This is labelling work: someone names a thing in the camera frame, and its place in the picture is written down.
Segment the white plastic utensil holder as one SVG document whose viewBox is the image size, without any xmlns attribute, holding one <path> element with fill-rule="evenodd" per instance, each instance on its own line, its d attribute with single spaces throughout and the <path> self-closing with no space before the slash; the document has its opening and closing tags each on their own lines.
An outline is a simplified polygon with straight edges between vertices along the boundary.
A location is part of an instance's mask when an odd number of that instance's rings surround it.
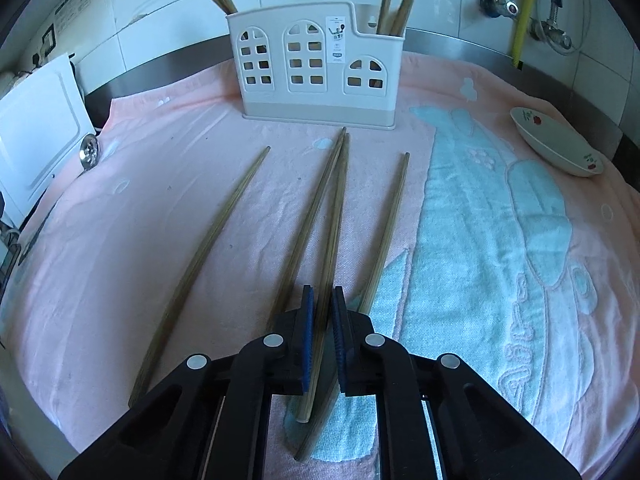
<svg viewBox="0 0 640 480">
<path fill-rule="evenodd" d="M 378 34 L 376 14 L 333 0 L 229 15 L 245 117 L 394 128 L 405 39 Z"/>
</svg>

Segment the pink and blue towel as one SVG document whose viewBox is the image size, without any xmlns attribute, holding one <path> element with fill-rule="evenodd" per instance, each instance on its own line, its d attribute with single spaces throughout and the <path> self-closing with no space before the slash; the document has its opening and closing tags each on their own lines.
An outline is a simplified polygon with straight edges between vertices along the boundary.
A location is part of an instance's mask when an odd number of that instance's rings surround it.
<svg viewBox="0 0 640 480">
<path fill-rule="evenodd" d="M 396 126 L 350 130 L 335 281 L 366 287 L 408 168 L 371 310 L 408 351 L 461 356 L 586 479 L 639 417 L 639 195 L 617 169 L 575 178 L 522 139 L 513 107 L 554 108 L 484 68 L 404 57 Z M 186 265 L 270 146 L 210 252 L 157 367 L 262 334 L 337 128 L 248 120 L 225 62 L 114 100 L 98 166 L 69 162 L 25 228 L 51 217 L 3 301 L 2 336 L 78 450 L 126 411 Z"/>
</svg>

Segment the metal ladle spoon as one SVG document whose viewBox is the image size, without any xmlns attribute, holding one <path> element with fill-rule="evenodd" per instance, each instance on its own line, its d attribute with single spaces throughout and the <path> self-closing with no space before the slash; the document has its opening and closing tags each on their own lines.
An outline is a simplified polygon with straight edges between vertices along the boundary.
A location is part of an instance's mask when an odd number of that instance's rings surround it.
<svg viewBox="0 0 640 480">
<path fill-rule="evenodd" d="M 80 173 L 81 176 L 89 170 L 93 169 L 99 163 L 101 158 L 101 148 L 98 136 L 96 134 L 89 133 L 82 139 L 78 156 L 82 168 Z M 20 258 L 18 258 L 18 266 L 20 266 L 26 260 L 29 253 L 32 251 L 32 248 L 34 248 L 40 233 L 51 217 L 53 209 L 55 208 L 57 203 L 58 200 L 54 202 L 44 219 L 41 221 L 40 226 L 38 226 L 38 229 L 36 229 L 35 233 L 32 234 L 32 237 L 26 244 L 24 250 L 21 252 Z"/>
</svg>

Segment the white microwave oven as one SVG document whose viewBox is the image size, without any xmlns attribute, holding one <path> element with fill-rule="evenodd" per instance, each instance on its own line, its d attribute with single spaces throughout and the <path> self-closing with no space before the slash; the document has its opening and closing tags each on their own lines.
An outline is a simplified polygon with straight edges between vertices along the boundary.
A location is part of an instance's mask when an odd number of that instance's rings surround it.
<svg viewBox="0 0 640 480">
<path fill-rule="evenodd" d="M 66 54 L 35 70 L 1 99 L 2 219 L 18 228 L 93 133 Z"/>
</svg>

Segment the white ceramic bowl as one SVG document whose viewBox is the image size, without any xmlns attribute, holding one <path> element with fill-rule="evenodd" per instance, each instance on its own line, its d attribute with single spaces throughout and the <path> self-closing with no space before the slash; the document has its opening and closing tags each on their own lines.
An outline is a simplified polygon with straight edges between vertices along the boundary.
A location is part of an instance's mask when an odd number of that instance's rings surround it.
<svg viewBox="0 0 640 480">
<path fill-rule="evenodd" d="M 527 107 L 510 110 L 521 137 L 546 162 L 574 177 L 603 174 L 601 154 L 572 127 Z"/>
</svg>

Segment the right water valve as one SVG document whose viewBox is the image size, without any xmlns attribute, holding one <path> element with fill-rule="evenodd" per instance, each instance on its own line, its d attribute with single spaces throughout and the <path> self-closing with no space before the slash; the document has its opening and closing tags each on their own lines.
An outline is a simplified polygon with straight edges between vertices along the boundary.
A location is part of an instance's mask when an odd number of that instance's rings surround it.
<svg viewBox="0 0 640 480">
<path fill-rule="evenodd" d="M 592 19 L 591 0 L 580 0 L 580 36 L 577 42 L 562 29 L 558 19 L 563 9 L 563 0 L 550 0 L 548 16 L 542 20 L 538 16 L 538 0 L 534 4 L 534 17 L 530 25 L 530 36 L 546 44 L 554 53 L 561 56 L 571 56 L 579 53 L 585 45 L 590 32 Z"/>
</svg>

